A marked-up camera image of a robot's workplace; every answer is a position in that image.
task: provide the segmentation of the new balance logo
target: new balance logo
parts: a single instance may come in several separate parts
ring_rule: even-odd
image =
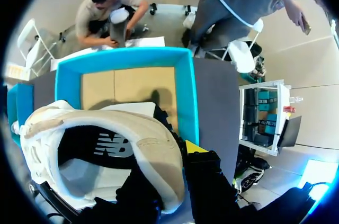
[[[133,155],[131,144],[125,141],[125,137],[119,134],[115,134],[113,139],[108,134],[100,133],[100,138],[96,144],[94,154],[104,155],[106,152],[110,157],[127,158]]]

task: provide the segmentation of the white paper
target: white paper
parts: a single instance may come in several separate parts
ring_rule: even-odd
[[[154,37],[154,38],[141,38],[141,39],[134,39],[134,40],[128,40],[126,41],[126,47],[131,48],[131,47],[164,47],[165,46],[165,38],[162,37]],[[101,50],[111,50],[113,48],[109,46],[100,46],[97,48],[86,48],[83,50],[80,50],[78,52],[72,53],[68,56],[65,56],[60,59],[52,59],[51,60],[51,71],[56,70],[58,68],[58,64],[62,61],[82,56],[82,55],[87,55],[89,53],[94,53],[98,52]]]

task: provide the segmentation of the hand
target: hand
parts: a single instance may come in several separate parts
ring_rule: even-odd
[[[119,46],[119,43],[115,40],[111,40],[111,37],[108,36],[107,38],[104,38],[104,45],[107,45],[111,48],[116,48],[117,46]]]
[[[305,26],[302,21],[304,16],[301,7],[297,4],[295,0],[292,0],[289,3],[285,3],[285,8],[289,19],[296,25],[300,26],[303,32],[305,32]]]
[[[131,37],[131,34],[132,34],[132,30],[127,28],[126,29],[126,37],[125,37],[125,39],[128,40]]]

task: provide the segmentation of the man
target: man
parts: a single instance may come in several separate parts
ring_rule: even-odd
[[[230,42],[248,36],[258,19],[285,7],[287,16],[305,32],[305,15],[295,0],[200,0],[191,29],[189,49],[197,57],[205,57],[205,51],[227,46]],[[212,32],[203,38],[206,31],[215,25]]]
[[[107,45],[118,46],[108,34],[108,17],[114,10],[124,6],[135,6],[138,9],[127,24],[126,37],[131,34],[133,27],[148,10],[146,0],[85,0],[78,9],[75,20],[75,31],[81,45],[94,47]]]

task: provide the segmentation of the woman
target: woman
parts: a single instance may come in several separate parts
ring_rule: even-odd
[[[247,24],[253,25],[263,16],[285,7],[289,19],[305,31],[305,15],[295,0],[224,0],[225,3]],[[206,31],[215,24],[212,32],[202,41]],[[245,37],[251,28],[237,19],[219,0],[199,0],[198,11],[191,29],[189,48],[203,57],[203,50],[227,46],[231,41]]]

